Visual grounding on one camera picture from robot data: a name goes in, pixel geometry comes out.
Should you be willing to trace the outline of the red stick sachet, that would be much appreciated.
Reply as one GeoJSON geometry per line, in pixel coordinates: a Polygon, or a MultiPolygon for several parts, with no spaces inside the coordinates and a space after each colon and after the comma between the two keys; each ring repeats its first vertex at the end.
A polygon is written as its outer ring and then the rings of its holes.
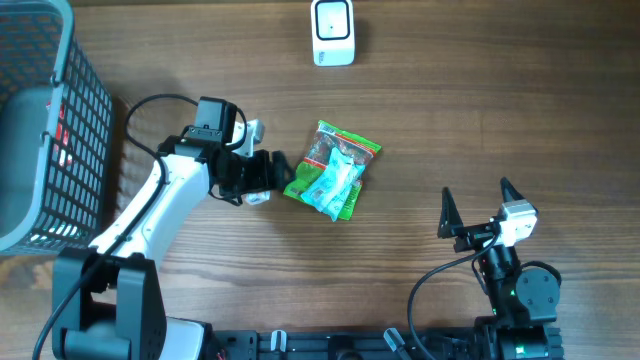
{"type": "Polygon", "coordinates": [[[65,105],[61,104],[58,111],[58,122],[52,142],[51,161],[59,167],[70,170],[74,165],[75,150],[70,143],[70,130],[66,123],[65,105]]]}

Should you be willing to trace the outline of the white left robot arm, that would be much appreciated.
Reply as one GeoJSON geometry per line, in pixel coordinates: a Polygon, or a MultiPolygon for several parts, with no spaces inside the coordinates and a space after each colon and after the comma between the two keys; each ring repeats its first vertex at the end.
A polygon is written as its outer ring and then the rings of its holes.
{"type": "Polygon", "coordinates": [[[196,118],[148,153],[141,190],[86,249],[67,247],[54,262],[47,339],[58,359],[226,359],[209,323],[167,316],[158,267],[187,215],[206,197],[240,206],[249,194],[282,191],[295,172],[280,151],[256,150],[264,135],[235,104],[202,97],[196,118]]]}

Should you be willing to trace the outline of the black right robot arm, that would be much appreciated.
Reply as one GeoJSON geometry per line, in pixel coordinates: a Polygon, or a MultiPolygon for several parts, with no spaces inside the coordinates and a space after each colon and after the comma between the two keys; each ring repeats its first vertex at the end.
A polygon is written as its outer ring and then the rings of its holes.
{"type": "Polygon", "coordinates": [[[440,238],[453,238],[454,251],[472,251],[474,275],[493,310],[478,317],[468,344],[456,349],[469,359],[562,359],[564,349],[557,320],[562,278],[541,261],[521,262],[516,244],[529,238],[538,210],[508,179],[500,181],[503,197],[496,216],[466,226],[451,191],[442,190],[440,238]]]}

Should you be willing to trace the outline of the mint green wipes pack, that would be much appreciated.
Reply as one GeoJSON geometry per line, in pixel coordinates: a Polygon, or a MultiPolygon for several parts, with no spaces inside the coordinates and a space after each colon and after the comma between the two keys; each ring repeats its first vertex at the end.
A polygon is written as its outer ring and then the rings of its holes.
{"type": "Polygon", "coordinates": [[[364,170],[364,165],[358,165],[353,157],[334,148],[323,173],[300,197],[332,221],[348,221],[353,215],[361,187],[359,180],[364,170]]]}

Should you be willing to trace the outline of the red tissue pack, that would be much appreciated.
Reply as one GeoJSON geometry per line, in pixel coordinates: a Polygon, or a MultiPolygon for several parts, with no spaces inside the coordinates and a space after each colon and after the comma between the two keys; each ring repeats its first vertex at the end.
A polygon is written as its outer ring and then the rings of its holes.
{"type": "Polygon", "coordinates": [[[269,201],[270,199],[271,199],[270,191],[248,193],[244,196],[244,201],[249,205],[259,205],[269,201]]]}

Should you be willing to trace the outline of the green snack bag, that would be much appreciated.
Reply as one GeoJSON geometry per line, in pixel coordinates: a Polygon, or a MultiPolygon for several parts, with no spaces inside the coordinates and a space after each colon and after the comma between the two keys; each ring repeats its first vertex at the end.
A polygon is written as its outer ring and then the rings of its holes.
{"type": "Polygon", "coordinates": [[[284,194],[332,221],[348,221],[363,186],[362,174],[380,150],[379,144],[320,120],[311,147],[284,194]]]}

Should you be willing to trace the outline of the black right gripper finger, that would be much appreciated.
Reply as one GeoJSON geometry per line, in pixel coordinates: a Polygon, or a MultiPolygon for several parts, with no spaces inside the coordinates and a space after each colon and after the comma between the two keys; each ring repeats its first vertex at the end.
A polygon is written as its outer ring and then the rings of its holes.
{"type": "Polygon", "coordinates": [[[500,186],[504,202],[514,202],[524,199],[524,196],[516,190],[506,177],[500,179],[500,186]]]}
{"type": "Polygon", "coordinates": [[[448,187],[442,189],[441,216],[439,230],[457,230],[463,227],[463,221],[448,187]]]}

